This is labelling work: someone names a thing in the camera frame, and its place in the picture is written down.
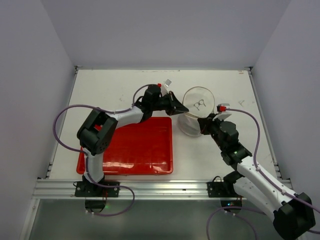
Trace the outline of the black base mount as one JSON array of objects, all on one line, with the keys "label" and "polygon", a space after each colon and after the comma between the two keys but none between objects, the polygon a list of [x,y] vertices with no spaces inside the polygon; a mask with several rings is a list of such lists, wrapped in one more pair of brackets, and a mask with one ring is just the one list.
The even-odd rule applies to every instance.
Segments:
[{"label": "black base mount", "polygon": [[101,187],[88,181],[77,181],[75,185],[75,197],[82,198],[117,198],[119,196],[119,185],[117,181],[104,181],[100,183],[107,187]]},{"label": "black base mount", "polygon": [[235,192],[234,184],[242,178],[242,175],[225,176],[222,181],[208,181],[206,183],[209,198],[237,198],[240,195]]}]

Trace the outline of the white mesh laundry bag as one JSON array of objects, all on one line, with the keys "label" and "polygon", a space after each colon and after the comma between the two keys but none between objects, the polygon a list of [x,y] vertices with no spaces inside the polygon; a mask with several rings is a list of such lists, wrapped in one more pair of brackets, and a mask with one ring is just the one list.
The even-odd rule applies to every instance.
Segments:
[{"label": "white mesh laundry bag", "polygon": [[202,86],[195,86],[186,91],[182,104],[189,112],[183,113],[177,118],[179,129],[190,137],[200,137],[201,129],[199,118],[206,118],[214,112],[215,97],[213,93]]}]

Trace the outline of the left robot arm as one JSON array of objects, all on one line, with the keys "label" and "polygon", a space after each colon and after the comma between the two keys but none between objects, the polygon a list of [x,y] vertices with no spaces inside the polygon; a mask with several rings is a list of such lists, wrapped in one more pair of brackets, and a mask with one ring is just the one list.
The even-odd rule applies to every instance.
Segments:
[{"label": "left robot arm", "polygon": [[144,94],[133,99],[130,108],[107,111],[95,107],[77,132],[84,154],[84,178],[88,181],[86,190],[92,196],[103,193],[103,153],[109,147],[115,131],[131,124],[140,124],[152,117],[155,111],[164,111],[168,116],[189,112],[172,91],[162,93],[160,84],[146,84]]}]

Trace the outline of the aluminium mounting rail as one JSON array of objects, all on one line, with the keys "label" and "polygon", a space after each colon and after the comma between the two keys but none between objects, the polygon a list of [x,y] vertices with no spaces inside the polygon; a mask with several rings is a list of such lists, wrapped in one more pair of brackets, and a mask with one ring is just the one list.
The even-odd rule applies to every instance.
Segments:
[{"label": "aluminium mounting rail", "polygon": [[[39,179],[33,199],[76,199],[76,179]],[[213,200],[209,197],[207,180],[128,180],[122,186],[131,188],[135,200]]]}]

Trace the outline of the red plastic tray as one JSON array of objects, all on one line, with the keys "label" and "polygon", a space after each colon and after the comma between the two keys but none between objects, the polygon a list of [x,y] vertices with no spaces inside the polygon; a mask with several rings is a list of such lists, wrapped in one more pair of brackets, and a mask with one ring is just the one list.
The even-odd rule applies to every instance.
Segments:
[{"label": "red plastic tray", "polygon": [[170,117],[151,117],[115,130],[103,154],[79,154],[78,174],[168,175],[173,172],[173,133]]}]

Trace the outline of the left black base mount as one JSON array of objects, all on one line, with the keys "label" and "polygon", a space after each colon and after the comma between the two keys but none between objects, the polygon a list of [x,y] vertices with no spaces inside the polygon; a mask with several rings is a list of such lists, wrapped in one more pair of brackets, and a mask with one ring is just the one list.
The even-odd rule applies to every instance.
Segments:
[{"label": "left black base mount", "polygon": [[117,181],[104,181],[100,183],[107,187],[101,187],[88,181],[77,181],[75,185],[75,197],[82,198],[117,198],[119,196],[119,185]]}]

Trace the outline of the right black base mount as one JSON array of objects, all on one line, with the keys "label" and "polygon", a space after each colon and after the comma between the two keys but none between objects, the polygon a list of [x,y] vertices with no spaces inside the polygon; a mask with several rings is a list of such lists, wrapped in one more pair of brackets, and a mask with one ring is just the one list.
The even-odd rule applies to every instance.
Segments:
[{"label": "right black base mount", "polygon": [[235,192],[234,184],[242,178],[242,175],[225,176],[222,181],[208,181],[206,183],[209,198],[237,198],[240,195]]}]

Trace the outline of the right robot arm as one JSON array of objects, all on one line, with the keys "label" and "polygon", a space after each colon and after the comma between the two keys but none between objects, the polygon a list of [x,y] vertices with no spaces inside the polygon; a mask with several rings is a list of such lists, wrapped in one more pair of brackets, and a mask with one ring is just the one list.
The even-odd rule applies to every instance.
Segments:
[{"label": "right robot arm", "polygon": [[220,149],[224,162],[233,172],[223,178],[227,196],[242,196],[252,202],[272,221],[284,240],[295,240],[316,225],[311,198],[297,194],[268,173],[239,141],[236,125],[220,114],[198,120],[200,132],[210,135]]}]

